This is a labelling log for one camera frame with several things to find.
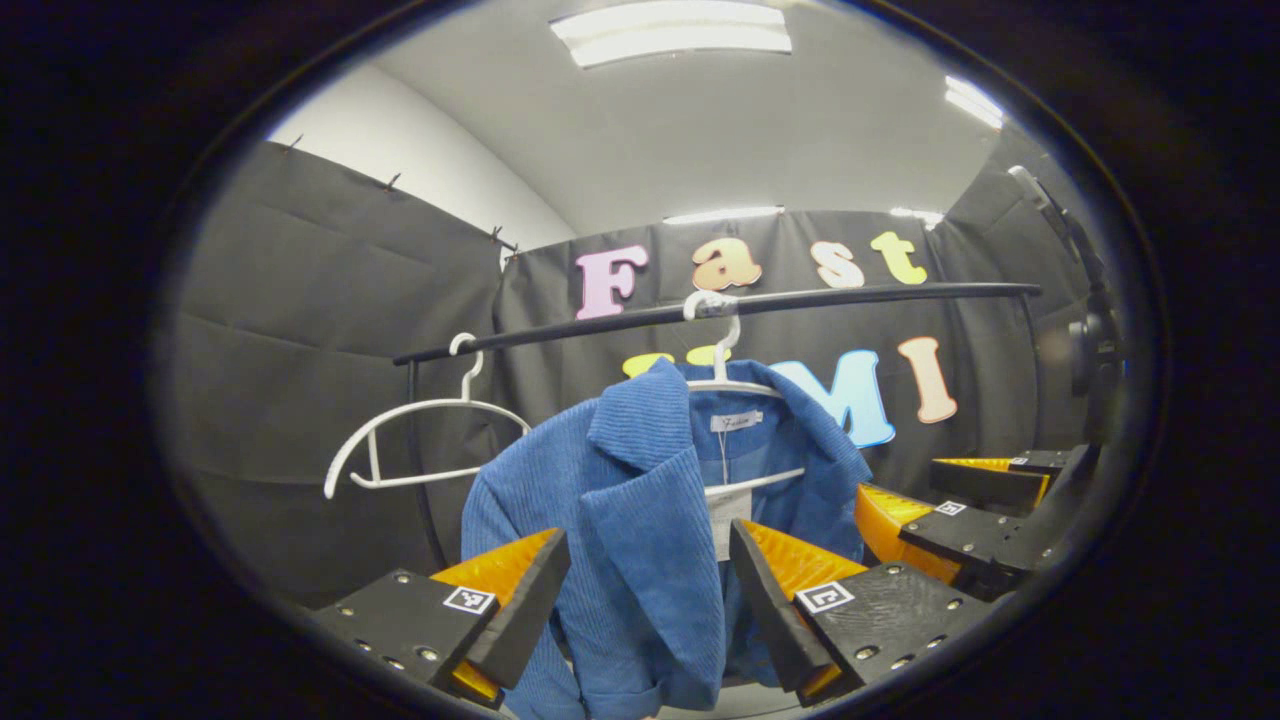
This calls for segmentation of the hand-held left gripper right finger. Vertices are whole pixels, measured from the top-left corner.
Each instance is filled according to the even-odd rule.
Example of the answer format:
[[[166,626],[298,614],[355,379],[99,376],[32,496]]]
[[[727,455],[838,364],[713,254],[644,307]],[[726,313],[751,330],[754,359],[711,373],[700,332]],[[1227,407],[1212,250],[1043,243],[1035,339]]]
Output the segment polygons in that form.
[[[780,684],[803,707],[897,676],[991,614],[908,564],[867,568],[742,519],[730,559]]]

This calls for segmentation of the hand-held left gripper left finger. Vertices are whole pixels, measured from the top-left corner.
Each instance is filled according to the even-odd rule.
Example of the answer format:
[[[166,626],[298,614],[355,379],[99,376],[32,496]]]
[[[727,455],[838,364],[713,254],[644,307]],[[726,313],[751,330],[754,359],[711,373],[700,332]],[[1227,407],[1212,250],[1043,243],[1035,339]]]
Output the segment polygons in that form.
[[[570,564],[564,530],[548,528],[430,577],[396,569],[312,618],[415,685],[498,710],[529,665]]]

